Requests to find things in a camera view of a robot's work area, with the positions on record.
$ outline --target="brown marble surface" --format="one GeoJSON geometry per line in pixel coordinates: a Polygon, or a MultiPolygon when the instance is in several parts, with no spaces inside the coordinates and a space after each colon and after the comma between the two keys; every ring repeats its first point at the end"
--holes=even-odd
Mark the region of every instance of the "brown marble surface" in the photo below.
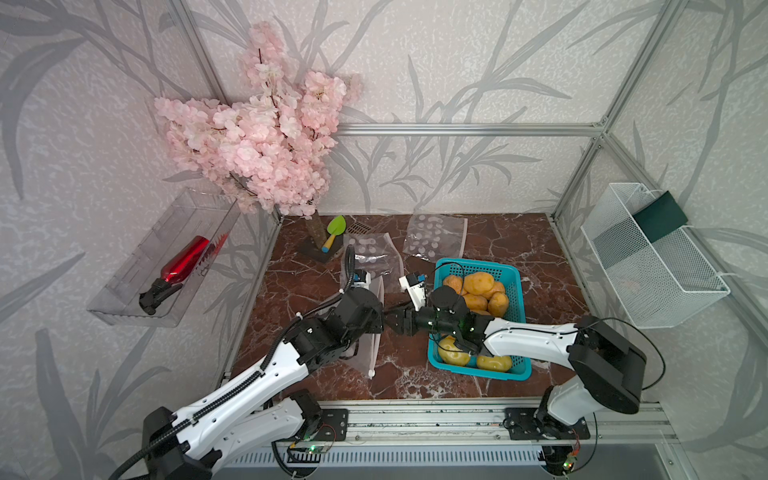
{"type": "MultiPolygon", "coordinates": [[[[528,323],[568,323],[587,312],[571,268],[544,214],[466,215],[464,258],[512,265],[520,271],[528,323]]],[[[373,233],[389,232],[402,249],[409,215],[346,216],[347,225],[362,221],[373,233]]],[[[266,354],[275,335],[296,312],[306,312],[339,289],[341,263],[317,263],[296,246],[307,236],[305,220],[286,218],[256,305],[240,345],[233,374],[239,374],[266,354]]],[[[434,263],[403,255],[406,273],[419,271],[432,278],[434,263]]],[[[387,294],[385,304],[404,300],[405,293],[387,294]]],[[[314,372],[283,392],[308,389],[318,400],[467,398],[480,396],[540,396],[547,386],[562,383],[572,372],[558,365],[533,362],[524,382],[458,375],[434,368],[427,360],[427,335],[382,334],[373,379],[342,362],[314,372]]]]}

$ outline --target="tree trunk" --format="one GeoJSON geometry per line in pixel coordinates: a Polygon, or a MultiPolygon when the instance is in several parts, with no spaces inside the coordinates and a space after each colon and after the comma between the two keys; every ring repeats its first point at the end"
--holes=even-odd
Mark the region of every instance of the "tree trunk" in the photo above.
{"type": "Polygon", "coordinates": [[[323,244],[328,240],[328,230],[317,212],[312,215],[311,219],[306,221],[306,229],[310,232],[310,236],[314,240],[317,249],[322,248],[323,244]]]}

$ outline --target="drain grate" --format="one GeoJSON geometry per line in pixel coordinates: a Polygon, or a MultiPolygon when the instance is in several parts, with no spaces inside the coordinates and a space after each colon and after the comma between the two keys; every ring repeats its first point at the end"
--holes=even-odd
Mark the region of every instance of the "drain grate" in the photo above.
{"type": "MultiPolygon", "coordinates": [[[[543,465],[539,460],[541,447],[536,445],[507,446],[337,446],[322,455],[298,454],[299,460],[320,460],[329,467],[383,467],[383,466],[466,466],[466,465],[543,465]]],[[[283,459],[288,465],[287,456],[283,459]]],[[[243,455],[227,467],[274,467],[272,450],[264,447],[243,455]]]]}
{"type": "Polygon", "coordinates": [[[372,231],[373,228],[365,225],[363,222],[355,222],[351,227],[346,228],[347,233],[354,233],[355,235],[365,235],[366,233],[371,233],[372,231]]]}

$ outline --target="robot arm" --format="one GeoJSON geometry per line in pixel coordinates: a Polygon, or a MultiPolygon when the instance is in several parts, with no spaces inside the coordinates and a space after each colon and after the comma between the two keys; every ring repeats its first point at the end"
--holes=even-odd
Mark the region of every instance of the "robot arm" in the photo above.
{"type": "MultiPolygon", "coordinates": [[[[270,408],[260,407],[338,359],[363,333],[382,332],[386,313],[365,288],[369,276],[354,278],[358,283],[334,308],[323,316],[298,316],[264,358],[226,385],[176,412],[160,408],[148,415],[144,449],[110,480],[142,458],[152,480],[208,480],[258,446],[312,438],[319,430],[321,410],[309,394],[299,392],[270,408]]],[[[577,326],[520,324],[479,315],[449,286],[427,298],[424,280],[418,274],[401,279],[412,302],[388,312],[386,324],[396,333],[453,335],[455,345],[471,354],[527,356],[576,372],[542,396],[535,413],[535,428],[542,435],[570,432],[571,425],[603,407],[638,411],[645,355],[609,326],[592,317],[577,326]]]]}
{"type": "Polygon", "coordinates": [[[415,308],[397,309],[387,319],[396,332],[451,335],[458,348],[472,355],[525,356],[576,372],[542,396],[537,417],[543,430],[555,436],[568,432],[582,417],[603,408],[637,413],[646,357],[600,320],[586,316],[578,325],[514,323],[470,312],[449,286],[440,286],[426,299],[423,281],[416,275],[404,277],[402,285],[415,308]]]}
{"type": "Polygon", "coordinates": [[[337,360],[363,333],[382,332],[382,305],[367,284],[369,276],[353,283],[322,316],[298,316],[265,357],[218,390],[176,412],[160,408],[148,415],[144,449],[110,479],[145,458],[152,480],[208,480],[258,446],[310,439],[319,430],[321,410],[308,393],[261,406],[337,360]]]}

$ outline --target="leaf pattern wallpaper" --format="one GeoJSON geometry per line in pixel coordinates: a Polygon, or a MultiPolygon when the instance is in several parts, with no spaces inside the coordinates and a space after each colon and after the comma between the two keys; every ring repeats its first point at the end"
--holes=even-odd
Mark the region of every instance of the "leaf pattern wallpaper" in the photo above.
{"type": "Polygon", "coordinates": [[[107,478],[218,382],[276,223],[241,215],[175,329],[85,310],[181,188],[157,95],[208,97],[163,2],[0,0],[0,478],[107,478]]]}
{"type": "MultiPolygon", "coordinates": [[[[613,130],[763,306],[767,84],[768,2],[692,0],[613,130]]],[[[624,312],[579,227],[608,182],[636,181],[618,165],[600,154],[558,220],[606,316],[624,312]]],[[[648,333],[674,367],[647,398],[664,405],[699,478],[763,478],[765,347],[722,302],[681,326],[648,333]]]]}
{"type": "MultiPolygon", "coordinates": [[[[349,123],[599,121],[662,6],[653,2],[190,0],[231,100],[253,22],[308,68],[360,73],[349,123]]],[[[166,18],[161,28],[171,28],[166,18]]],[[[338,137],[322,213],[550,212],[584,137],[338,137]]]]}

